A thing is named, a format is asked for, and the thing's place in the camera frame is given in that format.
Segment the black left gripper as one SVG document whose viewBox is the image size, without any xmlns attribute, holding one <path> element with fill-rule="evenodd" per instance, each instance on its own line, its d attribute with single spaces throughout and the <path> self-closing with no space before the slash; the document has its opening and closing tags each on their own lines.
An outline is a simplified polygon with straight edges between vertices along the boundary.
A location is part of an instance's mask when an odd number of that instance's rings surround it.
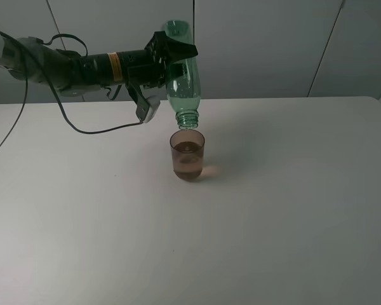
<svg viewBox="0 0 381 305">
<path fill-rule="evenodd" d="M 161 88 L 166 84 L 167 68 L 170 79 L 186 77 L 187 65 L 178 61 L 198 56 L 195 45 L 168 37 L 157 31 L 144 49 L 125 53 L 125 87 L 128 91 L 140 86 Z"/>
</svg>

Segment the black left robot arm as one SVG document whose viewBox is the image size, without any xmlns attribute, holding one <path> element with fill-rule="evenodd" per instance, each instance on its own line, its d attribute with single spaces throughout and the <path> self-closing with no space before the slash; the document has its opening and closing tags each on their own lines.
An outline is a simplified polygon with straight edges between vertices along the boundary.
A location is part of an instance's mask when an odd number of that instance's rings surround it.
<svg viewBox="0 0 381 305">
<path fill-rule="evenodd" d="M 135 51 L 80 55 L 49 46 L 36 37 L 12 41 L 0 32 L 0 67 L 16 79 L 53 86 L 63 96 L 112 86 L 124 86 L 134 95 L 142 88 L 164 86 L 172 64 L 197 55 L 193 44 L 176 41 L 163 31 L 155 32 L 144 49 Z"/>
</svg>

